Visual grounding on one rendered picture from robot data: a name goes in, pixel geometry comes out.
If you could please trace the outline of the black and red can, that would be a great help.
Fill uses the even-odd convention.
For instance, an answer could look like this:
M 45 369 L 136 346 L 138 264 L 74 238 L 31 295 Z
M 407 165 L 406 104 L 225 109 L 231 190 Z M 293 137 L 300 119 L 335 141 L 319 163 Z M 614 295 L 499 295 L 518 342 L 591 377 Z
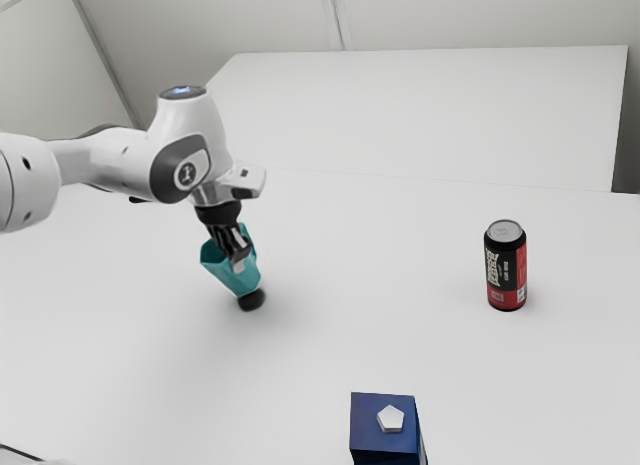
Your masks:
M 484 233 L 487 300 L 491 307 L 513 312 L 527 300 L 527 236 L 511 219 L 492 222 Z

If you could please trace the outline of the blue carton with white cap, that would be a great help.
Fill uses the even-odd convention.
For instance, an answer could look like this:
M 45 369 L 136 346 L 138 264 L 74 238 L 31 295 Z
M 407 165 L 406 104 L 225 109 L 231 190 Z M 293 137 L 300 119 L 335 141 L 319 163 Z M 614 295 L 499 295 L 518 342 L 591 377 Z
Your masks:
M 414 396 L 352 392 L 350 399 L 354 465 L 430 465 Z

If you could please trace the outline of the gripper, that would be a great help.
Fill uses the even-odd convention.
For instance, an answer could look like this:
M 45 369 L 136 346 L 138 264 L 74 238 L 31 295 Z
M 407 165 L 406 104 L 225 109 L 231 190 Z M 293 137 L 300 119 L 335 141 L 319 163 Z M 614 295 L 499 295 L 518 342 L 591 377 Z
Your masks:
M 227 251 L 233 273 L 241 273 L 252 249 L 251 239 L 237 225 L 242 203 L 232 200 L 215 206 L 195 206 L 194 210 L 215 245 Z

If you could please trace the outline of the teal faceted mug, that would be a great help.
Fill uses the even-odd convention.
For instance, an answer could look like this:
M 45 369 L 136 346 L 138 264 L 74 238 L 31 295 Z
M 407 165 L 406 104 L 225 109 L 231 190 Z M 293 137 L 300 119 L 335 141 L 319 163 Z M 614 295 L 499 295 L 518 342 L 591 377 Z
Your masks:
M 249 245 L 248 255 L 241 261 L 242 268 L 234 269 L 230 259 L 215 244 L 207 240 L 200 249 L 201 265 L 236 297 L 243 297 L 259 288 L 261 274 L 257 265 L 256 250 L 244 223 L 238 224 L 239 233 Z

